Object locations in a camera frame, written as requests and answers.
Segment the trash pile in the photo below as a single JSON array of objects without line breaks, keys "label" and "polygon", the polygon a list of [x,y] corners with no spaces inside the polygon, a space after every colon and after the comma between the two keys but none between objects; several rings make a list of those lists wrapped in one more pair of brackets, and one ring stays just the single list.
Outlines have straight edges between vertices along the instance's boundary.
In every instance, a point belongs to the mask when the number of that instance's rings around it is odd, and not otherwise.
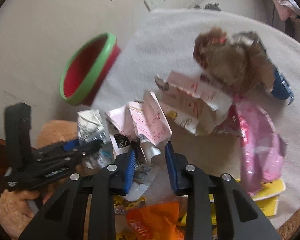
[{"label": "trash pile", "polygon": [[[262,86],[272,97],[293,101],[291,87],[272,64],[260,38],[254,32],[229,36],[220,28],[200,34],[195,40],[193,57],[202,67],[200,76],[171,71],[166,80],[154,78],[160,100],[145,91],[143,102],[106,112],[113,157],[128,152],[136,141],[134,182],[127,196],[115,196],[115,213],[126,215],[131,239],[183,239],[186,213],[182,201],[147,206],[144,194],[154,181],[159,167],[151,163],[160,154],[157,146],[166,144],[171,135],[168,120],[195,136],[231,134],[241,141],[241,186],[256,201],[265,215],[276,214],[278,195],[285,190],[281,176],[286,143],[275,130],[264,109],[245,95]],[[104,127],[98,111],[89,110],[90,118],[78,120],[79,135],[87,142],[104,139]],[[83,119],[93,124],[82,125]],[[102,168],[110,159],[102,149],[90,157],[88,167]],[[216,225],[213,196],[210,196],[212,224]]]}]

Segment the plastic wrapper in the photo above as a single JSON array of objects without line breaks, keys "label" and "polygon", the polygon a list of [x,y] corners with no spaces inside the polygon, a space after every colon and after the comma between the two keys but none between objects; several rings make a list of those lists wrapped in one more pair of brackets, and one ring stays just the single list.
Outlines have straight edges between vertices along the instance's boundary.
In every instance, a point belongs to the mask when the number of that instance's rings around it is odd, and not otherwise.
[{"label": "plastic wrapper", "polygon": [[291,87],[267,56],[255,32],[228,36],[221,28],[212,28],[195,40],[193,57],[209,75],[229,90],[245,94],[262,84],[275,98],[293,101]]},{"label": "plastic wrapper", "polygon": [[253,195],[261,182],[280,178],[286,144],[260,106],[241,99],[235,109],[242,135],[241,185]]},{"label": "plastic wrapper", "polygon": [[105,129],[99,110],[78,112],[78,139],[80,145],[95,139],[101,139],[103,147],[96,153],[84,158],[85,166],[90,169],[102,169],[112,163],[111,151],[107,147]]},{"label": "plastic wrapper", "polygon": [[187,77],[171,71],[167,81],[159,77],[155,81],[165,115],[190,133],[209,135],[226,119],[232,98],[201,82],[199,76]]},{"label": "plastic wrapper", "polygon": [[144,167],[144,169],[136,169],[133,175],[133,183],[131,185],[131,189],[126,196],[123,196],[123,198],[128,201],[134,202],[142,197],[154,181],[159,172],[159,169],[160,168],[157,165]]},{"label": "plastic wrapper", "polygon": [[138,240],[183,240],[184,232],[177,227],[179,203],[170,202],[130,210],[129,226]]}]

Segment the tan plush toy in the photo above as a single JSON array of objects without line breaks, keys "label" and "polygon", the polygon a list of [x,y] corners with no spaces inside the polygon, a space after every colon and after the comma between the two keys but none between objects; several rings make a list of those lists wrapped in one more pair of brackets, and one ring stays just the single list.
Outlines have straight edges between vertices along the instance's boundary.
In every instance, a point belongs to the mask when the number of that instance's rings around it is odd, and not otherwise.
[{"label": "tan plush toy", "polygon": [[[37,148],[56,143],[69,141],[77,137],[77,123],[69,121],[51,121],[45,124],[37,138]],[[45,203],[52,196],[57,187],[65,179],[49,184],[47,193],[43,197]],[[39,197],[39,191],[14,191],[5,190],[0,196],[0,224],[7,234],[17,239],[24,228],[28,225],[34,214],[32,213],[27,199]]]}]

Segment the white rug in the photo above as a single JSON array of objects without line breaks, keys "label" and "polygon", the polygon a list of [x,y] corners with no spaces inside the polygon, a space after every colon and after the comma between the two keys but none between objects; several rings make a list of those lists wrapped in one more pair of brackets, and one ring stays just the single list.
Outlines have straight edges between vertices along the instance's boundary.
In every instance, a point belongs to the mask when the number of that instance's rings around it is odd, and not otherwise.
[{"label": "white rug", "polygon": [[[92,107],[103,114],[127,101],[142,99],[145,89],[157,91],[155,74],[165,78],[170,70],[200,73],[200,66],[192,58],[194,39],[213,26],[220,26],[229,33],[256,31],[270,59],[281,69],[295,93],[295,101],[290,106],[271,98],[262,89],[249,95],[268,112],[288,143],[282,171],[287,190],[280,195],[277,215],[271,218],[278,228],[300,207],[300,44],[295,40],[261,22],[230,13],[186,9],[155,11],[131,37]],[[237,138],[195,137],[175,124],[171,124],[171,129],[175,151],[186,155],[189,163],[209,174],[219,176],[229,172],[233,177],[239,177],[240,144]],[[146,192],[148,203],[172,196],[164,156],[159,155],[154,161],[161,163],[163,168]]]}]

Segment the yellow packaging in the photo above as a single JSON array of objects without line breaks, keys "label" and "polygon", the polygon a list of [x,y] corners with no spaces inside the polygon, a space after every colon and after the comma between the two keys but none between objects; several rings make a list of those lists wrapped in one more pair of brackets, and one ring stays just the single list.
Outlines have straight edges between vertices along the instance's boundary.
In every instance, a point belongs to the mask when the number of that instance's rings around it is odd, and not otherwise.
[{"label": "yellow packaging", "polygon": [[129,231],[122,231],[120,234],[116,235],[117,240],[137,240],[136,236]]},{"label": "yellow packaging", "polygon": [[116,215],[125,215],[126,211],[129,210],[130,208],[136,208],[139,205],[142,205],[146,201],[145,197],[140,197],[137,201],[130,202],[125,200],[121,196],[114,195],[113,196],[114,200],[114,213]]}]

